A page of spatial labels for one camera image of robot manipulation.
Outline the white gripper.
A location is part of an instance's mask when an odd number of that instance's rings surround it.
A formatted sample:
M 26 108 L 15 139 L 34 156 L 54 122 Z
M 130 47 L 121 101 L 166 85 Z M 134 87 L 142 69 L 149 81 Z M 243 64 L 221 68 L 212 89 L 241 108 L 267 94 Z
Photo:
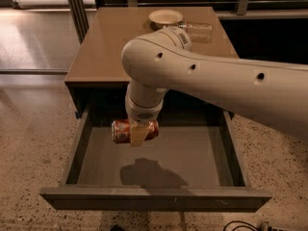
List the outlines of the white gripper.
M 125 109 L 130 121 L 130 143 L 141 146 L 149 133 L 146 121 L 155 120 L 162 110 L 164 98 L 159 95 L 125 96 Z

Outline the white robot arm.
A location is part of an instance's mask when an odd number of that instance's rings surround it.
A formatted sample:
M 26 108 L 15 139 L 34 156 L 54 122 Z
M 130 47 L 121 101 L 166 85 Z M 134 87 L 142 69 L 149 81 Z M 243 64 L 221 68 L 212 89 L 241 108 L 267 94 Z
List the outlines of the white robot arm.
M 168 90 L 177 90 L 303 141 L 308 138 L 308 68 L 304 64 L 195 54 L 178 27 L 131 39 L 121 53 L 131 77 L 129 118 L 157 118 Z

